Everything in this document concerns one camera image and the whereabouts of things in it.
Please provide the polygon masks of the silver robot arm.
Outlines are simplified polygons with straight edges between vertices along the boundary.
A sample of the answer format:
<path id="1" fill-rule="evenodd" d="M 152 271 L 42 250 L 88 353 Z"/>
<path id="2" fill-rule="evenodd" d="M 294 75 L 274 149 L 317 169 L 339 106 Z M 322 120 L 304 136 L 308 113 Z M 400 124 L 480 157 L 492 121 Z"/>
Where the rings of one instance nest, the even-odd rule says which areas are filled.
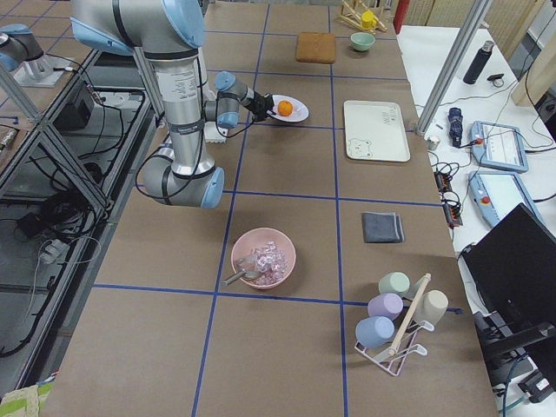
<path id="1" fill-rule="evenodd" d="M 169 144 L 145 161 L 143 194 L 167 205 L 211 209 L 222 198 L 225 174 L 206 149 L 206 123 L 232 129 L 240 108 L 263 121 L 274 100 L 227 71 L 215 79 L 215 100 L 205 96 L 205 9 L 201 1 L 74 1 L 70 20 L 79 42 L 120 56 L 140 48 L 154 68 Z"/>

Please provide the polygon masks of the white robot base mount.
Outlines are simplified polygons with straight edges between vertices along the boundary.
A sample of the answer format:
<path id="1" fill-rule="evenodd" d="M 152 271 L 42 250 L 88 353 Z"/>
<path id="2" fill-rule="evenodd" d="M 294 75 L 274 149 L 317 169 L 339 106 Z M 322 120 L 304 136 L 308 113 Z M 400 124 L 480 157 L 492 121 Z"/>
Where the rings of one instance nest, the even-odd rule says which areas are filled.
<path id="1" fill-rule="evenodd" d="M 205 84 L 202 87 L 203 110 L 205 115 L 204 135 L 207 142 L 225 143 L 227 141 L 225 128 L 216 125 L 216 94 Z"/>

